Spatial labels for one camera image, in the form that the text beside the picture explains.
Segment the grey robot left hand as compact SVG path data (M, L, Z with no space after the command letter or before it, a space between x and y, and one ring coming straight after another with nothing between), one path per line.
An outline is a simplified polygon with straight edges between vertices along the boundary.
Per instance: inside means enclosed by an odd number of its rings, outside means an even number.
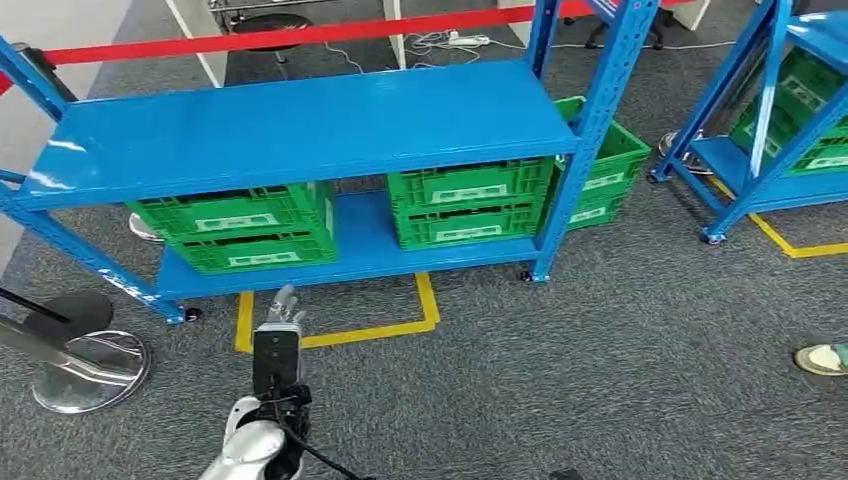
M301 321L306 312L298 307L298 297L292 285L285 285L274 295L266 320L260 329L267 331L302 332Z

